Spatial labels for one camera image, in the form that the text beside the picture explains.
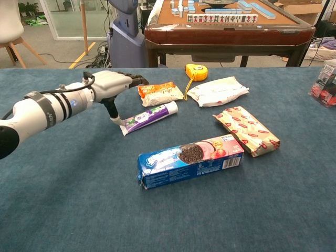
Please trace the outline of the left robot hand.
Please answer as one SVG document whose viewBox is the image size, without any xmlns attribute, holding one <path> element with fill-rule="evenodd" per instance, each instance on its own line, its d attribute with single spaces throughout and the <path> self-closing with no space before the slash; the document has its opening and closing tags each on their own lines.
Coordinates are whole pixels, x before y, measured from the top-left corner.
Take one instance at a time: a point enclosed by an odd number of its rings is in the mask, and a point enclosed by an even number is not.
<svg viewBox="0 0 336 252">
<path fill-rule="evenodd" d="M 113 123 L 125 126 L 114 103 L 115 98 L 127 89 L 138 85 L 148 85 L 149 82 L 141 75 L 110 70 L 94 73 L 93 76 L 95 80 L 91 88 L 95 95 L 94 102 L 105 106 Z"/>
</svg>

